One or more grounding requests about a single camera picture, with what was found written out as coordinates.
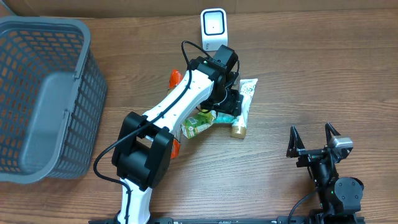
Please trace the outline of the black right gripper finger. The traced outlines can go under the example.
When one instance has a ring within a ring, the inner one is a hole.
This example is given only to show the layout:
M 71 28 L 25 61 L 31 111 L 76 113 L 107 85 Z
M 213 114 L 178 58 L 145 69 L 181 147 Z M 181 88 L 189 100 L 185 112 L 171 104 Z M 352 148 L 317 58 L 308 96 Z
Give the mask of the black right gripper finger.
M 290 139 L 286 157 L 299 157 L 305 151 L 305 146 L 295 126 L 290 127 Z
M 326 134 L 326 143 L 328 145 L 332 144 L 334 136 L 340 136 L 340 133 L 329 122 L 325 124 L 325 134 Z

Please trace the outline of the mint green tissue pack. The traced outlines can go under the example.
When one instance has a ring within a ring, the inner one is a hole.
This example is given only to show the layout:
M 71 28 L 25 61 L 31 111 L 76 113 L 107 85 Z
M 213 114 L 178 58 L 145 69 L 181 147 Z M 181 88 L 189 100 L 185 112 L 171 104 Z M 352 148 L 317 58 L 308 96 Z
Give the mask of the mint green tissue pack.
M 232 124 L 236 121 L 236 117 L 231 114 L 217 113 L 214 123 L 216 124 Z

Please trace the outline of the white tube gold cap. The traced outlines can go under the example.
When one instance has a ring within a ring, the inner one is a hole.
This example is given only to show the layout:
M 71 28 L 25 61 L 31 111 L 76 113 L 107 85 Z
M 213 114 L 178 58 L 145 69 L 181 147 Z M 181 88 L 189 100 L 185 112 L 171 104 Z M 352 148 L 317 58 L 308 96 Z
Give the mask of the white tube gold cap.
M 249 109 L 257 82 L 257 78 L 242 79 L 239 82 L 239 94 L 243 95 L 243 100 L 241 105 L 241 114 L 234 119 L 231 126 L 231 136 L 234 138 L 244 139 L 246 137 Z

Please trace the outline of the green drink carton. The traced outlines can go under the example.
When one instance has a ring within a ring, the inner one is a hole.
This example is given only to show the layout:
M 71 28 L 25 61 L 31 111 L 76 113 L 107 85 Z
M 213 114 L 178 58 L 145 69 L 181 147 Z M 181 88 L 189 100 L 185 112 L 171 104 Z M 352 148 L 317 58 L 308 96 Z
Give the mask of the green drink carton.
M 191 139 L 212 126 L 215 119 L 215 111 L 210 111 L 209 113 L 199 112 L 183 121 L 181 124 L 182 133 L 187 139 Z

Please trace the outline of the orange spaghetti packet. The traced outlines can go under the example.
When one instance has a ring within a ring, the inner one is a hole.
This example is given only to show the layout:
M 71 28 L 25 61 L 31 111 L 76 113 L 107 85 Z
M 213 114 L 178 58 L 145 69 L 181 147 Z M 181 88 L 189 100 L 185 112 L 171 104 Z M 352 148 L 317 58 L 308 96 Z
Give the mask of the orange spaghetti packet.
M 167 90 L 167 94 L 171 94 L 173 90 L 177 87 L 177 85 L 183 80 L 183 76 L 178 70 L 172 70 L 172 73 L 170 75 L 169 79 L 169 88 Z M 174 141 L 173 141 L 173 147 L 172 147 L 172 152 L 171 152 L 171 158 L 174 159 L 178 156 L 179 151 L 180 151 L 180 139 L 182 136 L 182 131 L 181 127 L 177 126 L 176 133 L 174 134 Z

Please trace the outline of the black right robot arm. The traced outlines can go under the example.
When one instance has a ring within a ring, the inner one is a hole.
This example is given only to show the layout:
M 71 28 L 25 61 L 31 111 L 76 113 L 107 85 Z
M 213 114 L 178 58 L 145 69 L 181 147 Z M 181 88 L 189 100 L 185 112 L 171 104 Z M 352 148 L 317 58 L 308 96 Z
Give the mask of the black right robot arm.
M 300 199 L 291 209 L 287 223 L 364 223 L 358 217 L 361 210 L 364 184 L 355 177 L 340 177 L 336 164 L 353 150 L 353 141 L 341 135 L 331 123 L 325 124 L 326 144 L 321 149 L 307 150 L 295 126 L 290 128 L 286 156 L 297 158 L 297 167 L 305 167 L 315 184 L 315 190 Z M 307 217 L 295 217 L 296 209 L 318 195 L 320 208 Z

